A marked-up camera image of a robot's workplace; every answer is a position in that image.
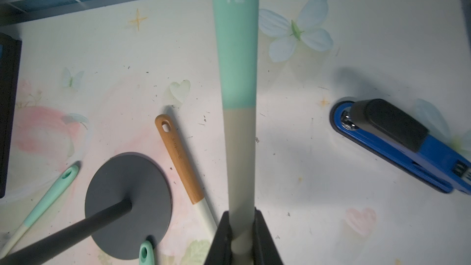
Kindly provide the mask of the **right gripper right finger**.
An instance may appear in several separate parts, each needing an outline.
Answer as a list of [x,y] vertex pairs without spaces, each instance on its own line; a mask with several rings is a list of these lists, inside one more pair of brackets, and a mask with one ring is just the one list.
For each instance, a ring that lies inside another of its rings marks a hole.
[[257,209],[255,209],[252,240],[254,265],[283,265],[266,221],[261,211]]

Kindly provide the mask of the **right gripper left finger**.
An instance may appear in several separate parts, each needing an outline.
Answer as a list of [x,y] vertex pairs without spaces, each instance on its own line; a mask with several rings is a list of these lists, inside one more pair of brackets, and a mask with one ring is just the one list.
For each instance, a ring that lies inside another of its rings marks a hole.
[[215,237],[208,252],[204,265],[231,265],[233,240],[232,229],[229,223],[229,212],[223,213]]

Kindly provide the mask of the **dark grey utensil rack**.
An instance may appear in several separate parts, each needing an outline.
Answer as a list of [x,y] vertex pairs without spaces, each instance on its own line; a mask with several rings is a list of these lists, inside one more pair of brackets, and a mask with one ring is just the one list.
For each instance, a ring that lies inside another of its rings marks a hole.
[[106,254],[134,260],[146,240],[159,244],[169,228],[172,195],[161,168],[139,153],[104,163],[85,197],[85,219],[1,259],[3,265],[41,265],[86,238]]

